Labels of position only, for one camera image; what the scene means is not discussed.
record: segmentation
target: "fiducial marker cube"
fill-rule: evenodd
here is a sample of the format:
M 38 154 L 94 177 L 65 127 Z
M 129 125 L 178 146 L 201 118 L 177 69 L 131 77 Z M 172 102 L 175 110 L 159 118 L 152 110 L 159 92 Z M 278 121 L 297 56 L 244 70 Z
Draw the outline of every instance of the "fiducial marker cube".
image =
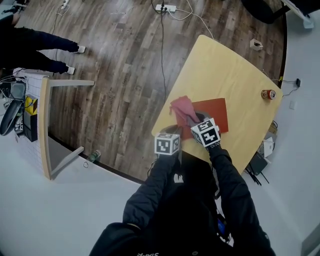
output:
M 219 130 L 213 118 L 191 127 L 191 133 L 204 147 L 220 141 Z
M 172 156 L 180 148 L 180 135 L 157 133 L 154 137 L 154 153 Z

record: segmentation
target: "black sleeve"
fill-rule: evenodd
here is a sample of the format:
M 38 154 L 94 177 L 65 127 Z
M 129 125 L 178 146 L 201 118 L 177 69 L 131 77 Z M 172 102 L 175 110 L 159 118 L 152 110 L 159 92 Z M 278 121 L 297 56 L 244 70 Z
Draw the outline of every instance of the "black sleeve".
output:
M 224 149 L 209 150 L 216 169 L 221 194 L 221 207 L 232 234 L 233 247 L 240 252 L 275 255 L 267 234 L 262 230 L 248 186 L 233 166 Z
M 171 156 L 159 157 L 145 183 L 126 202 L 123 223 L 134 224 L 140 229 L 148 225 L 158 208 L 175 161 Z
M 89 256 L 118 256 L 137 241 L 140 230 L 125 223 L 108 225 L 96 241 Z
M 0 29 L 5 30 L 7 28 L 10 28 L 12 26 L 13 19 L 14 19 L 13 14 L 0 19 Z

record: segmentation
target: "jacket logo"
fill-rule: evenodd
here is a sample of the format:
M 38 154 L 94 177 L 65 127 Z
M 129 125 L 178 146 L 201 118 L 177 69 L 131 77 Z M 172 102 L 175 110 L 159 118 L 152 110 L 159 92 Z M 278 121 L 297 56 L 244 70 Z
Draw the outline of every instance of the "jacket logo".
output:
M 151 253 L 151 254 L 143 254 L 143 253 L 138 253 L 136 256 L 158 256 L 159 253 Z
M 182 175 L 178 175 L 178 174 L 175 174 L 173 176 L 173 181 L 174 181 L 174 183 L 184 183 Z

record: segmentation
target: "power strip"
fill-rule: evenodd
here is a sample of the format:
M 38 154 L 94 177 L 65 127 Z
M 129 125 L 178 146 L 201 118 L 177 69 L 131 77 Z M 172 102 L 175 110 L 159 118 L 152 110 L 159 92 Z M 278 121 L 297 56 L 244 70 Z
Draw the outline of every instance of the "power strip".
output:
M 63 1 L 63 5 L 61 6 L 61 10 L 65 9 L 67 7 L 67 5 L 69 4 L 70 0 L 64 0 Z
M 157 4 L 155 7 L 155 10 L 161 12 L 161 7 L 162 7 L 161 4 Z M 175 13 L 176 9 L 177 9 L 177 7 L 175 5 L 166 5 L 165 4 L 162 11 L 164 11 L 165 8 L 167 8 L 166 12 L 170 11 L 170 13 Z

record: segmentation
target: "black pants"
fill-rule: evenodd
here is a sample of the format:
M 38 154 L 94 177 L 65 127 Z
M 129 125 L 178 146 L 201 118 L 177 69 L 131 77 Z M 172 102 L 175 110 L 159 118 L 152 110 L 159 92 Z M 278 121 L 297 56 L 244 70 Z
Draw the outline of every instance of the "black pants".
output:
M 71 53 L 77 52 L 76 42 L 49 33 L 28 28 L 15 28 L 11 43 L 14 49 L 8 52 L 2 68 L 25 68 L 53 73 L 65 73 L 68 67 L 64 62 L 49 59 L 40 50 L 59 49 Z

